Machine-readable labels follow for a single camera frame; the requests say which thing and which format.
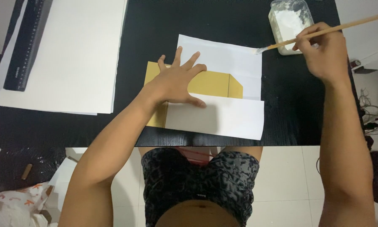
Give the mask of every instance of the black desk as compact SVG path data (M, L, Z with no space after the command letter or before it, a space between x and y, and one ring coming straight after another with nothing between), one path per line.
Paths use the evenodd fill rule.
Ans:
M267 18L270 1L170 2L129 0L113 114L85 116L0 107L0 147L87 147L138 94L148 61L156 62L165 54L165 62L172 63L178 34L254 48L274 43ZM339 24L334 0L307 3L315 22ZM351 71L349 75L357 97ZM319 145L324 87L308 72L302 54L281 56L277 50L263 53L262 100L265 123L261 141L146 127L137 146Z

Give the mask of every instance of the yellow cardboard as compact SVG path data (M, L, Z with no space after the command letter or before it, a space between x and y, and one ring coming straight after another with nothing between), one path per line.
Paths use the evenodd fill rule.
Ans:
M148 62L144 85L159 74L158 64ZM212 95L228 98L242 99L243 87L231 75L213 71L205 71L195 76L188 85L188 92L200 95ZM168 102L157 107L147 126L165 127Z

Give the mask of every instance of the ruler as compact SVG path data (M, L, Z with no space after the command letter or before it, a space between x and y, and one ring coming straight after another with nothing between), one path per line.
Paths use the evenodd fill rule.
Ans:
M4 89L25 91L53 0L28 1L15 41Z

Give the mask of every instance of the plastic container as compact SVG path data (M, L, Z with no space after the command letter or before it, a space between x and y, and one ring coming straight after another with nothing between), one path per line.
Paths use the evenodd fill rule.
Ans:
M304 28L313 25L310 9L304 0L275 0L270 4L269 21L276 43L291 40ZM281 55L301 54L294 44L278 48Z

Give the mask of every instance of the shorts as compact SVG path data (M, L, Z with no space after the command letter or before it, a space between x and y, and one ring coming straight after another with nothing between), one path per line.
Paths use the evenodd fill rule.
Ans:
M252 214L259 162L242 152L220 152L207 165L191 164L174 148L155 148L141 159L146 227L154 227L170 208L191 199L226 209L241 226Z

